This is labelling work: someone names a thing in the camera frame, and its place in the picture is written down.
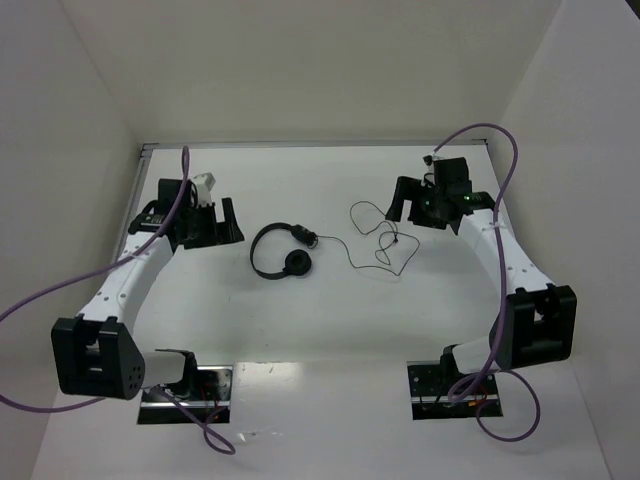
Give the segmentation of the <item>black on-ear headphones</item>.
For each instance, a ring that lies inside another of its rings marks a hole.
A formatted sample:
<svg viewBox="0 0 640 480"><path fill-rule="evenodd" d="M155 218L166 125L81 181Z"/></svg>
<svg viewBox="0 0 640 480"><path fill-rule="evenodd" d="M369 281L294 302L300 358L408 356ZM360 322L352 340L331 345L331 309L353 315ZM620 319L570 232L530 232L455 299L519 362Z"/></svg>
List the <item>black on-ear headphones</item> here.
<svg viewBox="0 0 640 480"><path fill-rule="evenodd" d="M318 235L300 224L271 223L255 235L249 250L250 265L264 280L305 277L313 266L310 252L318 243Z"/></svg>

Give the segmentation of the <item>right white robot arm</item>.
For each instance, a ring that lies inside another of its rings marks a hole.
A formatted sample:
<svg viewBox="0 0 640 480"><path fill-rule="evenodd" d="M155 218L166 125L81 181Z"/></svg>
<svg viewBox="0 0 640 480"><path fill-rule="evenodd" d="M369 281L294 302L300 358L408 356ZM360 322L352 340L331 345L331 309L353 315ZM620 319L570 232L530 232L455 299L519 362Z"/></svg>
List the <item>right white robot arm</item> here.
<svg viewBox="0 0 640 480"><path fill-rule="evenodd" d="M490 194L473 190L465 158L428 158L427 163L423 178L397 178L387 219L451 229L476 255L501 296L486 336L444 349L441 387L460 394L484 367L514 370L568 359L575 292L556 285L534 265L496 212Z"/></svg>

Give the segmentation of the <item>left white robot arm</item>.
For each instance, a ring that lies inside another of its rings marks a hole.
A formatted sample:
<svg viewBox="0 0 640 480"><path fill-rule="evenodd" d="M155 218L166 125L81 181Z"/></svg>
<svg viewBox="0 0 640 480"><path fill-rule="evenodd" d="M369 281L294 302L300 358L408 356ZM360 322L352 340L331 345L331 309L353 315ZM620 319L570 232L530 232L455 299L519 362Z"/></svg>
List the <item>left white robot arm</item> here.
<svg viewBox="0 0 640 480"><path fill-rule="evenodd" d="M163 268L178 249L243 241L230 198L217 220L212 174L187 181L161 179L158 194L128 229L119 266L73 318L60 318L51 340L60 389L68 395L130 400L139 391L166 385L179 398L201 386L194 353L170 348L141 352L132 330Z"/></svg>

